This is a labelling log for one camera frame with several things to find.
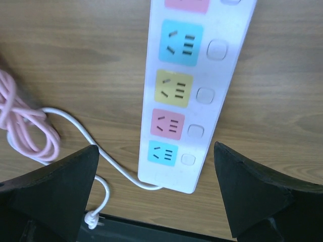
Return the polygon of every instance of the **power strip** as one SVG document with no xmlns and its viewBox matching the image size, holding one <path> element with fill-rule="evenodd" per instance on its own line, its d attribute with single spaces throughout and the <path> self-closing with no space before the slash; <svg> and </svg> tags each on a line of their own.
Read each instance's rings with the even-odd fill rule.
<svg viewBox="0 0 323 242">
<path fill-rule="evenodd" d="M 138 178 L 194 192 L 256 0 L 152 0 Z"/>
</svg>

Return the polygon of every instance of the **black plastic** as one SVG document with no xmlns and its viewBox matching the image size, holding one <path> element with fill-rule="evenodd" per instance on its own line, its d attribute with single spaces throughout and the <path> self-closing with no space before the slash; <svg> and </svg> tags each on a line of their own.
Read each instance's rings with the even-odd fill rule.
<svg viewBox="0 0 323 242">
<path fill-rule="evenodd" d="M 98 164 L 89 146 L 0 187 L 1 241 L 75 242 Z"/>
<path fill-rule="evenodd" d="M 323 186 L 256 163 L 221 143 L 214 163 L 238 242 L 322 242 Z"/>
</svg>

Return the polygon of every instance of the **wood grain surface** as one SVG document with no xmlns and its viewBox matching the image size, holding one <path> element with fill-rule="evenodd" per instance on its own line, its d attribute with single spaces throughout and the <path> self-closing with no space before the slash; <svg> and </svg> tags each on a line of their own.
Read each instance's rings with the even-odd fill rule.
<svg viewBox="0 0 323 242">
<path fill-rule="evenodd" d="M 2 0 L 0 68 L 41 106 L 65 109 L 133 175 L 138 167 L 149 0 Z M 87 145 L 50 115 L 61 157 Z M 0 132 L 0 180 L 41 167 Z M 42 134 L 33 130 L 39 143 Z M 323 1 L 258 0 L 213 143 L 323 184 Z M 101 159 L 112 189 L 103 213 L 231 238 L 212 147 L 192 195 L 145 191 Z M 103 199 L 94 183 L 88 203 Z"/>
</svg>

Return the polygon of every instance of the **pink outlet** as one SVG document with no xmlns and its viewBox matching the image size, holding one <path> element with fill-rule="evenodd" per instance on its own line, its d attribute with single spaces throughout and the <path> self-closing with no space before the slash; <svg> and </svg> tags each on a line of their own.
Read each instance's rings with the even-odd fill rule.
<svg viewBox="0 0 323 242">
<path fill-rule="evenodd" d="M 206 14 L 210 0 L 166 0 L 166 8 Z"/>
<path fill-rule="evenodd" d="M 180 113 L 169 112 L 162 109 L 152 111 L 150 133 L 173 140 L 180 140 L 184 126 L 185 116 Z"/>
</svg>

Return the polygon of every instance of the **coiled pink cable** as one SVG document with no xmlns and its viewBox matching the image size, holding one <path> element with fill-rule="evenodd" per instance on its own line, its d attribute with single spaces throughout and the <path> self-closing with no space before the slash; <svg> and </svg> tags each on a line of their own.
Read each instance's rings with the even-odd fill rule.
<svg viewBox="0 0 323 242">
<path fill-rule="evenodd" d="M 8 131 L 8 140 L 22 155 L 39 162 L 54 161 L 60 152 L 60 137 L 56 130 L 46 123 L 42 110 L 31 109 L 17 96 L 14 79 L 0 70 L 0 128 Z M 46 144 L 39 148 L 32 140 L 28 126 L 34 125 L 46 136 Z"/>
</svg>

